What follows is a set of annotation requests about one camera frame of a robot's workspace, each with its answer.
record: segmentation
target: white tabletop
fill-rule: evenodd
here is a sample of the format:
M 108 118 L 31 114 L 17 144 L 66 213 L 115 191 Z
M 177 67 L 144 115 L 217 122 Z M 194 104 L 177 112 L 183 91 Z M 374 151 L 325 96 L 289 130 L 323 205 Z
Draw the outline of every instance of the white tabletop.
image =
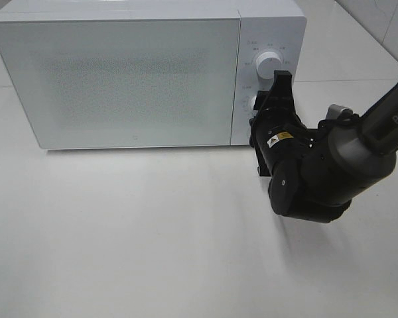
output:
M 331 0 L 294 85 L 315 125 L 398 63 Z M 276 216 L 248 147 L 41 150 L 0 62 L 0 317 L 398 317 L 398 163 L 329 225 Z

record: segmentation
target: yellow warning sticker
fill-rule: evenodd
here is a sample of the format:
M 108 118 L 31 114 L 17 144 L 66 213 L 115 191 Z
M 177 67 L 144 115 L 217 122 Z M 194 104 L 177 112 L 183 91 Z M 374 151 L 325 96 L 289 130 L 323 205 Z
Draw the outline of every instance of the yellow warning sticker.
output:
M 287 131 L 279 132 L 278 134 L 275 134 L 274 136 L 272 136 L 267 141 L 267 144 L 271 148 L 272 146 L 277 144 L 280 140 L 288 139 L 288 138 L 293 138 L 293 136 L 291 134 L 289 134 Z

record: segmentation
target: microwave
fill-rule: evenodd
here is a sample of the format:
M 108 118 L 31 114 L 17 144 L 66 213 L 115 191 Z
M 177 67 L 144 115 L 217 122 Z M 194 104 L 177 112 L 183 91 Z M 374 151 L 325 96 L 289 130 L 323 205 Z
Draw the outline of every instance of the microwave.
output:
M 305 26 L 293 0 L 12 0 L 0 55 L 43 149 L 244 145 Z

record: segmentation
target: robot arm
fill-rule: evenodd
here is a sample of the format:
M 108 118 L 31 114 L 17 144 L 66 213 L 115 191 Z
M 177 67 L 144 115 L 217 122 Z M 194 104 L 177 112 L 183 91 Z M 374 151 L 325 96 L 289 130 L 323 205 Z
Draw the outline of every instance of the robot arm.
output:
M 250 144 L 260 176 L 271 176 L 276 214 L 328 223 L 352 198 L 395 168 L 398 149 L 398 84 L 362 117 L 332 105 L 317 129 L 295 112 L 292 75 L 276 71 L 270 91 L 257 94 Z

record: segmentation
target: white knob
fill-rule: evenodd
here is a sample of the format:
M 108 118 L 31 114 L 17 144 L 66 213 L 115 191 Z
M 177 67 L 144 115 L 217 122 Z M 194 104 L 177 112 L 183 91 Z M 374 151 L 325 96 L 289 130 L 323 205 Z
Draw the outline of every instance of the white knob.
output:
M 261 53 L 255 60 L 257 73 L 260 78 L 269 80 L 274 77 L 274 71 L 281 69 L 283 59 L 277 52 L 266 51 Z

